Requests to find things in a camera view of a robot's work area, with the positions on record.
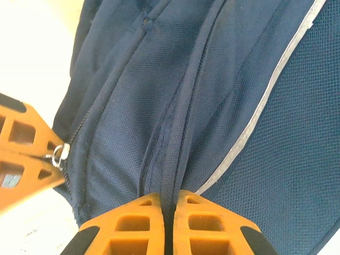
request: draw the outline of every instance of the orange clamp jaw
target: orange clamp jaw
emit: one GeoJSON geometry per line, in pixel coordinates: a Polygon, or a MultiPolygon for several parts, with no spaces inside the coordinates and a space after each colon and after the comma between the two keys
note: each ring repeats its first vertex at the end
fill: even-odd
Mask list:
{"type": "Polygon", "coordinates": [[[250,220],[181,190],[174,217],[174,255],[253,255],[241,226],[260,231],[250,220]]]}
{"type": "Polygon", "coordinates": [[[0,214],[64,182],[59,169],[41,160],[62,144],[31,106],[0,94],[0,214]]]}
{"type": "MultiPolygon", "coordinates": [[[[84,223],[61,255],[162,255],[159,194],[149,194],[84,223]]],[[[251,221],[181,190],[174,215],[174,255],[277,255],[251,221]]]]}
{"type": "Polygon", "coordinates": [[[159,195],[146,195],[89,220],[78,234],[61,255],[164,254],[159,195]]]}

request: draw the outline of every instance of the metal zipper pull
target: metal zipper pull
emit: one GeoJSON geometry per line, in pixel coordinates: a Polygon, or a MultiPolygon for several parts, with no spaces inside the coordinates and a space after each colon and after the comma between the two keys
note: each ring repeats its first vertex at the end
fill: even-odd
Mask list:
{"type": "Polygon", "coordinates": [[[52,155],[52,164],[54,167],[59,168],[61,171],[63,170],[64,162],[67,160],[70,152],[70,144],[64,143],[63,145],[59,145],[54,149],[53,155],[52,155]]]}

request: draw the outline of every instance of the rectangular hole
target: rectangular hole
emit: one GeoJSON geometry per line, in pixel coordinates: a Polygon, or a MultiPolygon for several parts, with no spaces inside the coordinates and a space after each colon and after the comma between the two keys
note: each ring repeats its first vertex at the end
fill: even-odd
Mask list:
{"type": "Polygon", "coordinates": [[[139,215],[123,216],[118,220],[116,231],[149,231],[150,218],[139,215]]]}
{"type": "Polygon", "coordinates": [[[55,146],[54,143],[52,143],[51,141],[48,142],[48,144],[47,144],[47,150],[54,150],[55,147],[56,147],[56,146],[55,146]]]}
{"type": "Polygon", "coordinates": [[[234,255],[227,240],[190,239],[192,255],[234,255]]]}
{"type": "Polygon", "coordinates": [[[5,119],[6,119],[5,117],[0,115],[0,134],[1,134],[2,128],[4,127],[5,119]]]}
{"type": "Polygon", "coordinates": [[[149,240],[111,240],[107,255],[146,255],[149,240]]]}
{"type": "Polygon", "coordinates": [[[191,230],[224,230],[221,219],[215,215],[191,215],[189,216],[188,223],[191,230]]]}
{"type": "Polygon", "coordinates": [[[188,198],[186,199],[186,202],[187,202],[187,203],[196,203],[196,204],[198,204],[198,202],[197,202],[195,199],[193,199],[192,197],[188,197],[188,198]]]}
{"type": "Polygon", "coordinates": [[[21,145],[31,145],[36,136],[36,129],[33,126],[14,121],[9,142],[16,142],[21,145]]]}
{"type": "Polygon", "coordinates": [[[141,203],[140,206],[151,206],[151,204],[152,204],[151,201],[147,200],[147,201],[141,203]]]}
{"type": "Polygon", "coordinates": [[[49,176],[51,176],[51,175],[52,175],[51,172],[42,169],[42,170],[40,170],[40,172],[39,172],[38,179],[39,179],[39,180],[42,180],[42,179],[45,179],[45,178],[47,178],[47,177],[49,177],[49,176]]]}
{"type": "Polygon", "coordinates": [[[0,184],[2,188],[13,188],[19,183],[24,167],[0,161],[0,184]]]}

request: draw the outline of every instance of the gray reflective piping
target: gray reflective piping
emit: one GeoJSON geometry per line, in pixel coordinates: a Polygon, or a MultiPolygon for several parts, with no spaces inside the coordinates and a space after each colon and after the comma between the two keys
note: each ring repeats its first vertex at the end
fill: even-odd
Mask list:
{"type": "Polygon", "coordinates": [[[283,52],[283,55],[281,56],[279,62],[277,63],[273,74],[271,75],[271,78],[269,80],[267,89],[265,90],[265,93],[263,94],[260,103],[258,104],[253,116],[251,117],[248,125],[245,127],[243,132],[241,133],[240,137],[237,139],[236,143],[232,146],[228,154],[223,159],[222,163],[217,167],[217,169],[213,172],[213,174],[210,176],[210,178],[205,182],[205,184],[202,185],[196,191],[196,194],[202,194],[205,192],[208,188],[210,188],[215,182],[218,181],[218,179],[227,171],[227,169],[230,167],[234,159],[237,157],[237,155],[241,152],[241,150],[244,148],[246,142],[248,141],[249,136],[253,132],[257,121],[259,120],[259,117],[268,101],[269,95],[271,93],[271,90],[273,89],[279,75],[281,74],[281,71],[287,64],[289,58],[291,57],[293,51],[297,47],[298,43],[306,33],[306,31],[311,28],[314,19],[319,14],[321,8],[325,4],[326,0],[315,0],[312,6],[310,7],[308,13],[304,17],[302,23],[300,24],[297,32],[293,36],[292,40],[289,42],[287,48],[283,52]]]}

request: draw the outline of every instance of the navy blue backpack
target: navy blue backpack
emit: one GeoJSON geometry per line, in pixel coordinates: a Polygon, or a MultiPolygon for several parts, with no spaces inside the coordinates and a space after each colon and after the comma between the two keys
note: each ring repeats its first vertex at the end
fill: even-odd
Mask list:
{"type": "Polygon", "coordinates": [[[339,0],[85,0],[54,131],[79,225],[180,189],[279,254],[340,227],[339,0]]]}

